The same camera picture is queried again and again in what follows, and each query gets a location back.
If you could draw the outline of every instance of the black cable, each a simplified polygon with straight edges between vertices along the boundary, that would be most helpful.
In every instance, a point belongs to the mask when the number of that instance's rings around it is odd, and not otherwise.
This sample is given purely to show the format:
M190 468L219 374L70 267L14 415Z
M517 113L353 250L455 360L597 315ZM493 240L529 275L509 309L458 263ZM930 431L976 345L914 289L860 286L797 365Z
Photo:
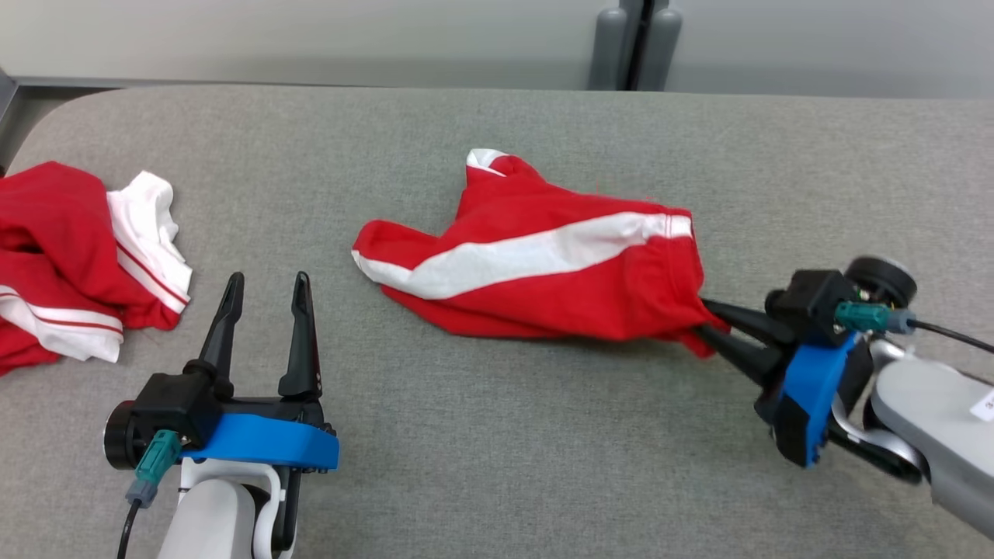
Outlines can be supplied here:
M961 334L955 330L950 330L949 328L944 328L942 326L931 324L929 322L922 322L920 320L914 320L914 319L908 321L908 326L912 326L914 328L921 328L922 330L928 330L929 332L935 332L936 334L941 334L947 338L952 338L956 341L961 341L963 343L972 345L973 347L983 349L988 353L994 353L994 345L991 345L984 341L980 341L977 338L970 337L966 334Z
M117 559L124 559L124 556L127 555L127 540L131 537L131 524L134 523L134 516L138 514L140 506L140 500L131 501L131 508L128 509L127 517L124 518L124 528L121 529L121 542L117 544Z

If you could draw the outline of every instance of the clothing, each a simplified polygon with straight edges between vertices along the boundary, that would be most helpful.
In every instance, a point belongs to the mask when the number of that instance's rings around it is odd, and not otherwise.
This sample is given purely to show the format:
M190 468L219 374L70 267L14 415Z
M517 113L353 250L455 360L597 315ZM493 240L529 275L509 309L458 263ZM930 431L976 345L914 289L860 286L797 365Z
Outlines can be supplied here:
M57 162L0 179L0 374L59 355L116 362L123 328L176 326L191 270L171 202L147 172L109 193Z
M571 192L493 149L469 152L441 236L376 220L352 256L387 296L453 334L655 337L706 356L690 329L720 324L698 297L689 211Z

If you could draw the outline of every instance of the gray felt surface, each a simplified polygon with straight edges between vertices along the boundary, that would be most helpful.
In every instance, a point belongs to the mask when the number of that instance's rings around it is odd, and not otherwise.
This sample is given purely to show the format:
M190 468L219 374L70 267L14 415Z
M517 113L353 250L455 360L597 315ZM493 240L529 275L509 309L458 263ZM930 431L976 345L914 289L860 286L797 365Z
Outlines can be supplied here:
M195 356L237 270L233 380L274 394L306 270L343 454L304 481L301 558L994 556L926 486L836 448L815 470L787 463L755 388L719 359L452 337L349 257L374 218L442 231L466 152L492 147L569 188L691 209L709 296L761 307L797 268L883 254L913 269L919 316L991 339L992 135L985 101L262 87L72 101L12 171L57 159L111 189L142 169L170 180L193 303L175 331L129 332L116 365L0 378L0 555L112 556L130 477L103 460L107 413ZM918 347L992 371L951 342ZM155 556L169 492L129 557Z

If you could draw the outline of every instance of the white label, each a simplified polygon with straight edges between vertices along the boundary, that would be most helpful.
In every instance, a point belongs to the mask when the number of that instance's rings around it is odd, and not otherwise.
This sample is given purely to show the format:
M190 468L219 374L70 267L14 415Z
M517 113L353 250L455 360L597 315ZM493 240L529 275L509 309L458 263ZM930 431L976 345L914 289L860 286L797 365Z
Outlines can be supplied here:
M970 408L970 413L984 421L994 421L994 390Z

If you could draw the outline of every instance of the gray wall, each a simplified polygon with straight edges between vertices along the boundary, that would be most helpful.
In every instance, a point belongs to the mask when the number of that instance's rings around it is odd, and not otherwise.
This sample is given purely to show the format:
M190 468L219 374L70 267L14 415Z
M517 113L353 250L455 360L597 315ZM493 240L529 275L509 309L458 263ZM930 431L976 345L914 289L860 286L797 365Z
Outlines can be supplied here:
M991 0L673 0L667 91L994 96Z
M667 90L994 96L994 0L673 0ZM617 0L5 0L0 68L67 79L583 89Z

